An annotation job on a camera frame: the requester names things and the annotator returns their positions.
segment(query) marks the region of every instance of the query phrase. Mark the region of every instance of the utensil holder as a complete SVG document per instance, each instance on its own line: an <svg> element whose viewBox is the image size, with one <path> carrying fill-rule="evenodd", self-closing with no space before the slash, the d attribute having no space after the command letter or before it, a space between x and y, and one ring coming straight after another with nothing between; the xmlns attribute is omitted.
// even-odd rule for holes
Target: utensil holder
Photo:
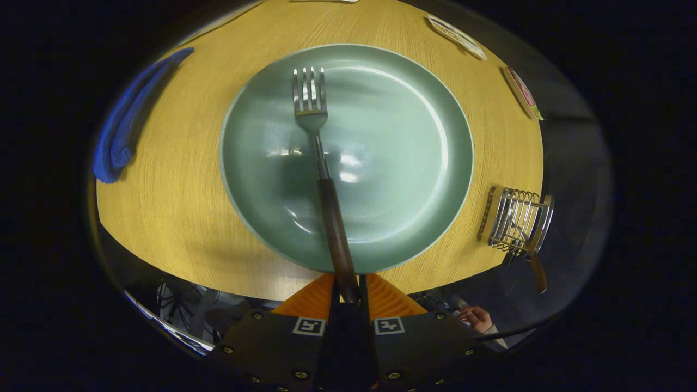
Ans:
<svg viewBox="0 0 697 392"><path fill-rule="evenodd" d="M542 202L537 193L493 186L477 240L487 236L487 244L511 257L530 258L539 252L554 212L554 197Z"/></svg>

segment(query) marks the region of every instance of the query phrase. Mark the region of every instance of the wooden table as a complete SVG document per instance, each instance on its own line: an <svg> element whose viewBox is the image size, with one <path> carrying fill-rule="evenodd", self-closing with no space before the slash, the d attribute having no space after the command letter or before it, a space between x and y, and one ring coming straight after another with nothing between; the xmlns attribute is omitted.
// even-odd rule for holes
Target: wooden table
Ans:
<svg viewBox="0 0 697 392"><path fill-rule="evenodd" d="M433 31L426 15L397 0L266 0L189 42L196 50L154 104L131 163L118 182L98 181L102 224L136 256L180 278L258 298L292 295L319 273L273 253L236 215L217 160L223 117L244 83L274 60L359 43L438 76L460 102L475 147L472 185L453 226L418 258L380 275L411 293L499 265L504 253L477 241L487 193L493 185L540 192L539 124L518 104L495 54L483 47L489 59L477 60Z"/></svg>

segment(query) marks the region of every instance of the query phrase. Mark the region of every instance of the human hand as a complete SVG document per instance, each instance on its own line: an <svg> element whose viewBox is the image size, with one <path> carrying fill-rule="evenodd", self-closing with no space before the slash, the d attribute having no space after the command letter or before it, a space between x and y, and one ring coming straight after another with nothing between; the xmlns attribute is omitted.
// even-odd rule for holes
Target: human hand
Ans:
<svg viewBox="0 0 697 392"><path fill-rule="evenodd" d="M493 326L489 312L479 306L467 306L462 308L462 313L457 315L461 322L468 322L477 331L484 333Z"/></svg>

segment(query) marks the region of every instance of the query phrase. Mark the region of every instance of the green plate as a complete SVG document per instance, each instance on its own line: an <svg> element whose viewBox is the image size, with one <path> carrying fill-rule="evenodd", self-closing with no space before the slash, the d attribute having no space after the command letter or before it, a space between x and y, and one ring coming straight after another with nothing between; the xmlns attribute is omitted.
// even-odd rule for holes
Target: green plate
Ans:
<svg viewBox="0 0 697 392"><path fill-rule="evenodd" d="M220 137L222 180L238 215L285 258L333 271L314 145L293 116L293 69L303 66L325 69L329 119L321 137L356 273L413 259L465 201L472 135L435 75L377 47L311 47L270 64L240 90Z"/></svg>

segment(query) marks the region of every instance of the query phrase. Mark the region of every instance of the plate rim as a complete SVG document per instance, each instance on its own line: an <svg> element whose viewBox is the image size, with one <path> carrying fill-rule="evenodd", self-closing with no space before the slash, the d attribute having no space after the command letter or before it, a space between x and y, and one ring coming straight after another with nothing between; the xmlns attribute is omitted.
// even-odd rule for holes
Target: plate rim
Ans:
<svg viewBox="0 0 697 392"><path fill-rule="evenodd" d="M254 229L254 227L252 226L252 224L247 220L247 218L244 216L244 214L241 213L240 208L239 208L239 206L237 205L237 201L235 200L235 197L233 196L232 191L230 190L230 185L228 184L227 176L226 176L226 172L225 172L225 165L224 165L224 162L223 162L223 146L224 146L224 145L223 145L223 139L224 139L224 137L225 137L225 127L226 127L226 125L227 125L227 123L228 123L228 120L229 120L229 117L230 117L230 115L231 115L231 113L232 113L232 109L235 107L235 104L237 103L237 100L238 100L238 99L242 96L242 94L245 92L245 90L246 90L247 87L250 85L250 83L252 82L252 80L253 80L261 71L267 69L268 67L270 67L271 65L273 65L273 64L275 64L275 63L277 63L277 62L279 62L279 61L283 61L283 60L289 58L290 56L294 56L294 55L296 55L296 54L299 54L299 53L302 53L302 52L306 52L306 51L310 51L310 50L317 50L317 49L322 48L322 47L334 47L334 46L366 47L366 48L370 48L370 49L374 49L374 50L380 50L380 51L384 51L384 52L389 52L389 53L394 54L394 55L397 55L397 56L399 56L399 57L401 57L401 58L403 58L403 59L405 59L405 60L407 60L407 61L409 61L409 62L411 62L411 63L414 63L416 66L420 67L421 69L423 69L424 71L426 71L427 73L429 73L436 81L438 81L438 83L440 83L440 84L445 88L445 90L446 90L446 91L452 96L452 98L454 99L455 103L457 104L457 107L460 109L460 112L462 113L462 117L465 119L465 125L467 126L467 132L468 132L468 134L469 134L470 141L471 141L471 143L470 143L470 147L471 147L470 153L471 153L471 155L472 155L472 163L471 163L471 168L470 168L470 173L469 173L469 181L468 181L468 183L467 183L467 189L465 190L464 196L462 197L462 201L460 202L460 205L459 205L459 207L458 207L458 209L457 209L457 212L453 215L451 221L447 224L447 226L445 227L445 229L443 230L443 232L441 232L428 246L426 246L426 247L424 247L423 249L421 249L421 251L417 252L414 256L409 257L408 259L405 259L404 261L398 262L398 263L396 263L396 264L392 264L392 265L390 265L390 266L388 266L388 267L385 267L385 268L382 268L382 269L377 269L377 270L375 270L374 272L369 272L369 273L378 273L378 272L387 271L388 269L393 269L394 267L401 266L402 264L408 263L408 262L414 260L415 258L419 257L420 255L422 255L422 254L423 254L424 252L426 252L428 249L431 249L434 245L436 245L436 243L438 243L438 242L443 238L443 236L445 236L445 233L447 233L448 231L450 231L450 228L451 228L451 227L453 226L453 224L455 223L455 220L457 220L457 218L460 216L460 213L462 212L462 207L465 205L465 202L467 201L467 196L469 196L470 190L471 190L471 188L472 188L472 178L474 177L474 169L475 169L476 157L475 157L475 140L474 140L474 137L472 136L472 127L470 126L470 122L469 122L469 120L467 119L467 115L465 114L465 111L462 109L462 105L460 105L460 101L457 100L457 97L455 96L455 94L452 93L452 91L450 90L450 88L448 88L448 86L447 86L445 83L443 83L443 81L442 81L438 76L436 76L434 73L432 73L431 70L429 70L428 68L424 67L421 63L419 63L419 62L417 62L417 61L415 61L415 60L412 60L412 59L408 58L407 56L404 56L403 54L393 52L392 50L385 49L385 48L383 48L383 47L378 47L378 46L373 46L373 45L357 44L357 43L331 43L331 44L325 44L325 45L317 45L317 46L306 47L306 48L304 48L304 49L301 49L301 50L298 50L298 51L295 51L295 52L286 54L285 56L282 56L282 57L280 57L280 58L278 58L278 59L272 61L271 63L267 64L267 65L264 66L262 69L260 69L259 71L257 71L255 74L253 74L253 76L252 76L251 78L249 78L248 81L246 81L246 83L244 83L244 85L242 85L242 87L240 88L240 90L239 90L239 91L237 92L237 94L235 95L235 98L232 100L232 102L231 102L230 105L228 106L227 111L225 112L225 116L224 116L223 121L222 121L222 124L221 124L221 126L220 126L220 137L219 137L219 139L218 139L218 168L219 168L219 171L220 171L220 179L222 180L223 186L225 187L225 193L227 194L227 198L228 198L228 200L232 203L232 207L233 207L234 210L235 210L235 214L236 214L237 217L242 221L242 223L244 223L245 227L246 227L249 231L251 231L252 234L253 234L258 240L260 240L260 242L261 242L263 245L265 245L267 248L269 248L271 251L273 251L273 252L276 253L277 255L280 255L281 257L283 257L285 260L287 260L287 261L289 261L289 262L292 262L293 264L296 264L296 265L301 266L301 267L303 267L303 268L309 269L309 270L311 270L311 271L318 271L318 272L324 272L324 273L334 273L333 267L332 267L331 270L313 269L313 268L308 267L307 265L304 265L304 264L301 263L301 262L295 261L295 259L294 259L293 257L288 256L285 252L282 252L282 251L279 250L277 247L272 246L262 235L260 235L260 233L258 233L258 232Z"/></svg>

